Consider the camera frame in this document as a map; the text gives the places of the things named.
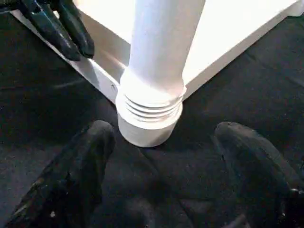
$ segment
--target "hand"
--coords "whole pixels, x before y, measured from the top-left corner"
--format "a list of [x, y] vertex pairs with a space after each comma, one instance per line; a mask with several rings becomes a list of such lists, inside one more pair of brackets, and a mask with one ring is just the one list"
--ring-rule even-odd
[[0, 0], [0, 12], [19, 9], [67, 59], [94, 56], [94, 42], [72, 0]]

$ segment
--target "white table leg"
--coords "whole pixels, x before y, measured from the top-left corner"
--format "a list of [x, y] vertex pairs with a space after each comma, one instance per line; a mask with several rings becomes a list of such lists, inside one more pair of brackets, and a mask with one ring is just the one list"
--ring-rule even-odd
[[130, 63], [116, 98], [122, 135], [140, 147], [166, 141], [182, 112], [182, 71], [205, 0], [137, 0]]

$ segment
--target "black carpet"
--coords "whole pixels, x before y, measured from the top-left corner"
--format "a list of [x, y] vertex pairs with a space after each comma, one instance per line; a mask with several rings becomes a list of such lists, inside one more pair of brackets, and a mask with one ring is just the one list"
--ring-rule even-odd
[[212, 135], [234, 121], [268, 138], [299, 171], [304, 156], [304, 17], [287, 18], [184, 102], [171, 138], [139, 149], [115, 107], [39, 38], [0, 15], [0, 226], [78, 130], [116, 130], [92, 227], [220, 228], [242, 210]]

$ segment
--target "black fabric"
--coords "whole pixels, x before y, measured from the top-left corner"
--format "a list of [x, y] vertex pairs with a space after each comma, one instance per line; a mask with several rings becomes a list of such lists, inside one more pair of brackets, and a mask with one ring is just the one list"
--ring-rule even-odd
[[184, 102], [171, 138], [139, 149], [114, 106], [10, 15], [0, 16], [0, 225], [44, 166], [88, 122], [115, 129], [92, 227], [223, 227], [243, 218], [212, 135], [234, 121], [297, 171], [304, 155], [304, 18], [287, 18]]

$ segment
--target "white furniture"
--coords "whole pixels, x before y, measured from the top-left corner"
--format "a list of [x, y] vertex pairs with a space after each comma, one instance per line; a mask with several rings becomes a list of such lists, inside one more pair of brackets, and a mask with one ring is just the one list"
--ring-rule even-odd
[[[164, 142], [183, 99], [285, 17], [304, 12], [304, 0], [204, 3], [76, 1], [96, 55], [68, 62], [116, 104], [120, 131], [129, 142], [142, 147]], [[37, 33], [18, 11], [12, 14]]]

